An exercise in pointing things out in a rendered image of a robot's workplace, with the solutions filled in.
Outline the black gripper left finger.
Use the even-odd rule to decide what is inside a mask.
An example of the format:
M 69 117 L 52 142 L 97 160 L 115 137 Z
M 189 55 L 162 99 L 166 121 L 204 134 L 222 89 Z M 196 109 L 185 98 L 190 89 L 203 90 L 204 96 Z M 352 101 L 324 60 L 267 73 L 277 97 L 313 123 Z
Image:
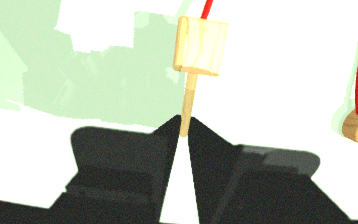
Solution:
M 157 203 L 155 221 L 160 222 L 181 122 L 181 115 L 176 114 L 150 133 L 98 126 L 75 128 L 69 142 L 77 171 L 89 165 L 151 174 L 152 203 Z

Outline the light wooden block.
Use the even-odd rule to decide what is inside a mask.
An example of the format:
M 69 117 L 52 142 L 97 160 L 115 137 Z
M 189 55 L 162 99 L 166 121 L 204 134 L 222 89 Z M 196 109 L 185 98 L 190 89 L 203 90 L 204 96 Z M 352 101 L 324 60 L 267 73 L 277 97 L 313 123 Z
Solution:
M 220 76 L 230 31 L 228 23 L 180 16 L 173 69 L 178 72 Z

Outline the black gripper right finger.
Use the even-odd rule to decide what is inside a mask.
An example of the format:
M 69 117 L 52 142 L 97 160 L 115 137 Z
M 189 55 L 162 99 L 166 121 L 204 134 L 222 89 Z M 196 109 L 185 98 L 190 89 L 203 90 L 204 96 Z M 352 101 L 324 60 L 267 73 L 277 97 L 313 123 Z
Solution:
M 194 116 L 187 139 L 198 224 L 219 222 L 245 171 L 307 174 L 312 178 L 321 164 L 321 157 L 311 151 L 233 145 Z

